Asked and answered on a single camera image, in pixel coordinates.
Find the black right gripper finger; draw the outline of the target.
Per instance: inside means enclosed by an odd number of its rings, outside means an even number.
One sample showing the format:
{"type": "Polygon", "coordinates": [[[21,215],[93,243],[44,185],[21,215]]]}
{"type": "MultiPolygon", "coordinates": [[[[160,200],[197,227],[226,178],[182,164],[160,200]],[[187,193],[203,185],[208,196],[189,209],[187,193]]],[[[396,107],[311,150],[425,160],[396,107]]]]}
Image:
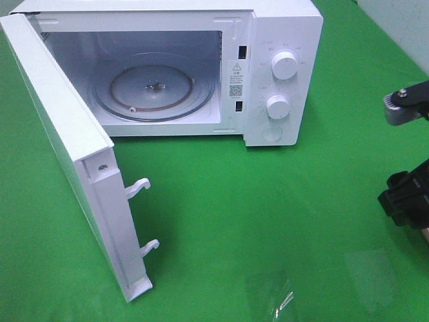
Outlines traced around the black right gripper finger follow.
{"type": "Polygon", "coordinates": [[[428,160],[413,171],[392,174],[388,189],[378,196],[387,216],[397,226],[413,229],[428,228],[428,160]]]}

